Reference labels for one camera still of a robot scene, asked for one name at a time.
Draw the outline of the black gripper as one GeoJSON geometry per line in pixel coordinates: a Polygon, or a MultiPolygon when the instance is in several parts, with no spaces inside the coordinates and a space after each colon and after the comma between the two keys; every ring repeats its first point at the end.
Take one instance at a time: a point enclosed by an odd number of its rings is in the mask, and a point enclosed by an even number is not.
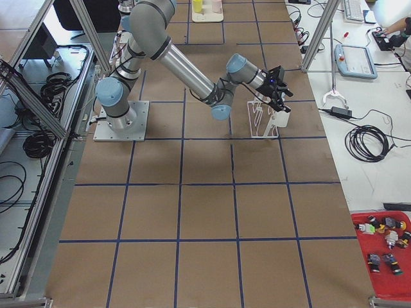
{"type": "Polygon", "coordinates": [[[265,97],[270,98],[269,105],[276,112],[290,113],[291,108],[284,104],[284,96],[289,96],[287,84],[280,78],[275,76],[267,76],[261,86],[256,88],[257,92],[265,97]]]}

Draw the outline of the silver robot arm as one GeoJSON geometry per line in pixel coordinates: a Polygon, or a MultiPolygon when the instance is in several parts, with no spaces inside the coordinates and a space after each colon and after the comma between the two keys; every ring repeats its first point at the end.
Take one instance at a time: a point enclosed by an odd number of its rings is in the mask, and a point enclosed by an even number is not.
{"type": "Polygon", "coordinates": [[[128,101],[128,95],[146,62],[172,73],[197,100],[211,108],[216,120],[229,118],[236,87],[245,85],[268,98],[266,104],[275,111],[275,125],[285,127],[291,110],[283,99],[293,94],[283,80],[283,68],[263,70],[235,53],[226,64],[226,73],[218,81],[211,81],[173,44],[167,32],[176,10],[176,1],[136,1],[123,18],[122,24],[130,33],[127,50],[118,60],[113,75],[102,79],[96,88],[110,129],[120,132],[136,125],[137,112],[128,101]]]}

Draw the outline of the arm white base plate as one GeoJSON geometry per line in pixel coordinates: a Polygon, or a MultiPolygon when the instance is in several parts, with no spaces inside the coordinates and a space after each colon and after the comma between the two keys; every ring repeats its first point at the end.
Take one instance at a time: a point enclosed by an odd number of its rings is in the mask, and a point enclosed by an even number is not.
{"type": "Polygon", "coordinates": [[[126,142],[145,140],[147,120],[150,108],[149,101],[129,101],[129,111],[119,118],[107,117],[102,107],[94,132],[96,142],[126,142]]]}

